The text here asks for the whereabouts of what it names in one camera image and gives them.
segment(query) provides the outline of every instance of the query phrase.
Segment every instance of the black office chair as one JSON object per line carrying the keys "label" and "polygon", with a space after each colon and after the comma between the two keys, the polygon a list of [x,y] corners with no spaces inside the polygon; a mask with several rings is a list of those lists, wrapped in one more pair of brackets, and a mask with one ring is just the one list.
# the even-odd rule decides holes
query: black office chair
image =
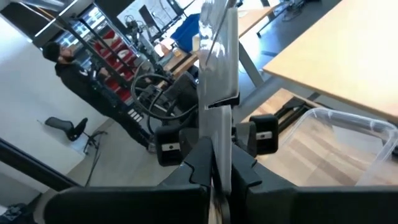
{"label": "black office chair", "polygon": [[50,117],[45,121],[45,125],[50,126],[52,128],[56,128],[62,130],[70,141],[76,141],[82,134],[85,134],[88,137],[87,143],[83,152],[87,154],[87,147],[94,146],[96,150],[100,148],[100,142],[95,140],[95,137],[100,136],[102,134],[108,134],[105,131],[96,131],[93,135],[88,135],[85,133],[85,128],[88,119],[85,118],[80,123],[74,127],[71,121],[63,121],[58,118]]}

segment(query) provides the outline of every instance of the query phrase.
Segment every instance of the black beanie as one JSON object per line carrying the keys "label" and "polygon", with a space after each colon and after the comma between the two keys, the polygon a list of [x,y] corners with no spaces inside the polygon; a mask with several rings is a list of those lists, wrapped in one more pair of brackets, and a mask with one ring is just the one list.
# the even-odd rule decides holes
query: black beanie
{"label": "black beanie", "polygon": [[43,47],[43,57],[52,62],[58,62],[58,58],[61,52],[60,48],[60,44],[55,42],[49,42]]}

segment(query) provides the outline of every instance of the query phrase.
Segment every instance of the light wood tabletop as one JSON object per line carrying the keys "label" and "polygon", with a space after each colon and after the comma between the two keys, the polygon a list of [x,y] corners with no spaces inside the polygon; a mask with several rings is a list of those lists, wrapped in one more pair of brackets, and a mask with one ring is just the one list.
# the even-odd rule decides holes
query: light wood tabletop
{"label": "light wood tabletop", "polygon": [[398,121],[397,8],[343,0],[263,70]]}
{"label": "light wood tabletop", "polygon": [[[251,28],[258,24],[263,18],[267,17],[273,12],[273,10],[278,6],[264,7],[262,9],[248,9],[238,11],[238,35],[239,38],[246,34]],[[173,58],[164,68],[165,70],[170,70],[176,64],[181,61],[186,54],[176,56]],[[188,58],[184,63],[181,64],[173,74],[178,77],[187,69],[189,69],[198,60],[198,55],[196,52],[192,52],[192,56]]]}
{"label": "light wood tabletop", "polygon": [[[293,97],[305,100],[314,107],[322,107],[285,89],[280,89],[250,116],[274,114]],[[333,129],[316,120],[307,120],[300,126],[288,143],[284,139],[295,123],[279,134],[279,150],[275,154],[257,156],[266,168],[299,186],[355,185],[376,155],[346,146],[334,138]],[[386,161],[368,184],[398,184],[398,165]]]}

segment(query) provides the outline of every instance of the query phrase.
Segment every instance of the transparent plastic container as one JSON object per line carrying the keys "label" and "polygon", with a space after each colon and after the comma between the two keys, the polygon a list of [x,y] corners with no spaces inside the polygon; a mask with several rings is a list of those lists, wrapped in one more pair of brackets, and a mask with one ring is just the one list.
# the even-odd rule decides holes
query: transparent plastic container
{"label": "transparent plastic container", "polygon": [[398,129],[387,122],[316,108],[259,162],[299,186],[396,185]]}

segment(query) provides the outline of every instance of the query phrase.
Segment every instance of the white wall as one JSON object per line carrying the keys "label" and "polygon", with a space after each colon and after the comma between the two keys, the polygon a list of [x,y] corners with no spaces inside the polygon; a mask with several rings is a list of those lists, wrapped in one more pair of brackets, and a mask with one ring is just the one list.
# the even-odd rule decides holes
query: white wall
{"label": "white wall", "polygon": [[[38,120],[55,116],[77,124],[87,117],[86,132],[92,133],[107,118],[64,87],[54,63],[2,16],[0,30],[0,137],[66,174],[82,155],[46,133]],[[40,192],[47,190],[5,164],[0,164],[0,172]]]}
{"label": "white wall", "polygon": [[8,4],[10,4],[10,0],[1,0],[0,1],[0,10],[4,9]]}
{"label": "white wall", "polygon": [[0,183],[0,205],[3,206],[15,205],[16,203],[28,204],[40,193],[38,190],[2,173],[0,173]]}

